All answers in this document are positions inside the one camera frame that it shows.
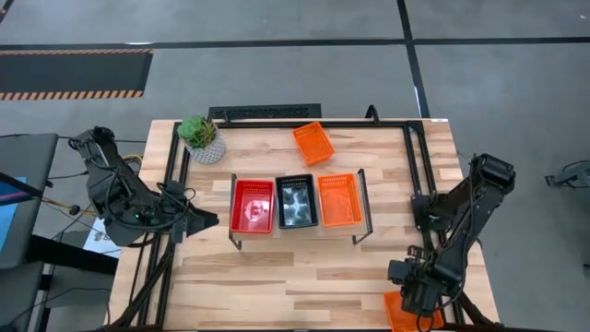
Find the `gray floor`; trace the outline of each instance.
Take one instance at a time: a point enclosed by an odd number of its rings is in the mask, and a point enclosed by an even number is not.
[[[408,0],[407,9],[415,38],[590,36],[585,0]],[[345,37],[402,37],[395,0],[16,0],[0,24],[3,44]],[[547,188],[543,176],[588,159],[590,44],[417,52],[431,116],[450,119],[462,154],[489,152],[517,171],[516,189],[481,236],[501,320],[587,330],[590,280],[582,263],[590,262],[590,193]],[[326,117],[361,116],[369,103],[382,117],[418,114],[403,46],[157,50],[143,98],[2,102],[0,135],[69,136],[106,125],[119,138],[143,139],[152,119],[205,114],[216,105],[293,102],[321,102]],[[61,141],[52,175],[82,169]],[[47,196],[85,206],[84,181],[56,182]],[[54,236],[67,223],[44,208],[35,231]],[[96,327],[103,305],[64,309],[50,330],[81,328],[69,324],[72,314],[94,317],[86,328]]]

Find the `white pot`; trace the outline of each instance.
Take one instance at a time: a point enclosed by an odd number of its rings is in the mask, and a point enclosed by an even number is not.
[[[193,160],[202,164],[218,162],[225,154],[225,141],[217,127],[215,127],[215,139],[204,148],[191,148],[184,140],[183,143]]]

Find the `potted plant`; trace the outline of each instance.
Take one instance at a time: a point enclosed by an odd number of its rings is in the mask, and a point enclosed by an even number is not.
[[[194,160],[210,164],[217,162],[225,153],[225,142],[212,121],[202,116],[184,119],[178,126],[178,136]]]

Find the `small orange basket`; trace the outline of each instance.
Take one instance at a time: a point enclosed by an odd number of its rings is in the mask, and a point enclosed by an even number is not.
[[[387,318],[393,332],[415,332],[418,331],[418,316],[402,310],[402,296],[399,291],[390,291],[383,294]],[[421,317],[420,329],[428,331],[429,328],[441,328],[444,325],[441,311],[437,310],[433,318]]]
[[[328,160],[334,154],[334,148],[318,122],[293,130],[293,136],[303,159],[309,166]]]
[[[354,174],[318,176],[317,182],[325,227],[362,222]]]

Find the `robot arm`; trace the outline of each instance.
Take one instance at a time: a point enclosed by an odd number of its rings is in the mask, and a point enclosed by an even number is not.
[[[483,154],[471,161],[469,176],[448,194],[431,197],[426,206],[431,223],[452,229],[451,237],[425,259],[391,261],[388,278],[402,286],[402,310],[432,316],[441,295],[456,300],[466,279],[467,253],[491,213],[514,188],[513,165]]]
[[[176,181],[158,184],[161,193],[149,190],[119,155],[110,129],[95,127],[68,144],[84,160],[88,197],[115,244],[129,245],[146,231],[166,230],[181,243],[185,231],[190,236],[218,224],[216,214],[190,204]]]

